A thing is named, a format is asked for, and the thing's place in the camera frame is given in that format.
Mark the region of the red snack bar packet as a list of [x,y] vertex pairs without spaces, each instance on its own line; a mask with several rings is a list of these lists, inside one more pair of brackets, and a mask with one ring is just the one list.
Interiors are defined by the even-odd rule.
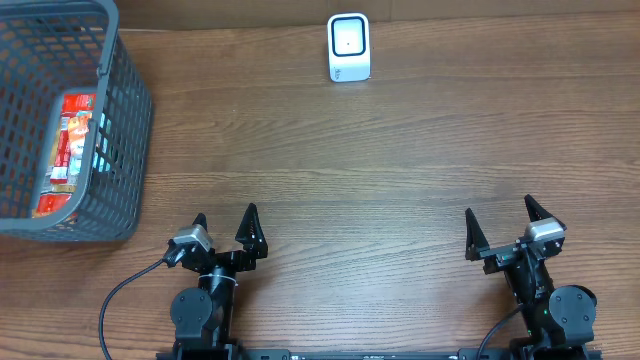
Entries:
[[71,93],[62,97],[56,137],[51,146],[48,165],[38,203],[32,211],[33,218],[45,217],[60,210],[77,189],[78,178],[69,178],[68,120],[79,111],[90,111],[93,115],[95,94]]

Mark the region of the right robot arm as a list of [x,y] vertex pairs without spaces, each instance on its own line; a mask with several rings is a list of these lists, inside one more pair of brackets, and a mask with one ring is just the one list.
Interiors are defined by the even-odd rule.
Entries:
[[[556,287],[545,261],[561,253],[566,225],[531,195],[524,197],[529,224],[512,245],[492,248],[473,211],[465,210],[465,258],[482,261],[485,274],[502,273],[517,306],[494,325],[475,351],[477,359],[599,359],[594,340],[597,297],[580,285]],[[492,337],[513,317],[523,317],[528,335],[506,349],[487,350]]]

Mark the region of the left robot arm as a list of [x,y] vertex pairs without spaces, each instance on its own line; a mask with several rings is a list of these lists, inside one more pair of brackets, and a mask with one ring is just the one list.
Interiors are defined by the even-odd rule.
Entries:
[[235,236],[240,250],[218,252],[207,230],[206,216],[198,214],[168,242],[163,261],[198,274],[198,284],[178,293],[170,306],[175,342],[159,359],[237,359],[240,345],[230,337],[236,276],[256,269],[268,256],[257,206],[249,204]]

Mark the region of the green wet wipes packet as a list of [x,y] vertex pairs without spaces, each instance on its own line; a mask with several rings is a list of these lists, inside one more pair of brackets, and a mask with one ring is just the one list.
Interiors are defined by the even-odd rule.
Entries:
[[102,155],[95,155],[93,159],[93,168],[98,172],[107,172],[110,170],[110,164],[105,159],[105,155],[109,151],[109,140],[106,135],[111,132],[111,121],[106,118],[105,114],[101,115],[99,127],[105,132],[104,135],[99,135],[96,142],[96,148],[102,152]]

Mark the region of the orange tissue packet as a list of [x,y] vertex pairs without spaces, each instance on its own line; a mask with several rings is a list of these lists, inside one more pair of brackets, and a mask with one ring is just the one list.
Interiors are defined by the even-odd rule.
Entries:
[[89,133],[88,122],[91,116],[90,111],[79,111],[68,120],[69,178],[77,177],[80,174],[85,139]]

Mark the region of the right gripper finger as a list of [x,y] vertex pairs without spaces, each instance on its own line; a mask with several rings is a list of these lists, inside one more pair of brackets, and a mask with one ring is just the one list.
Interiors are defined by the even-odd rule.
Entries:
[[527,225],[528,231],[534,231],[535,229],[539,231],[566,230],[566,225],[540,205],[532,195],[527,194],[524,197],[524,202],[530,220]]
[[465,211],[465,221],[467,231],[465,259],[481,260],[482,253],[488,251],[490,246],[471,208],[467,208]]

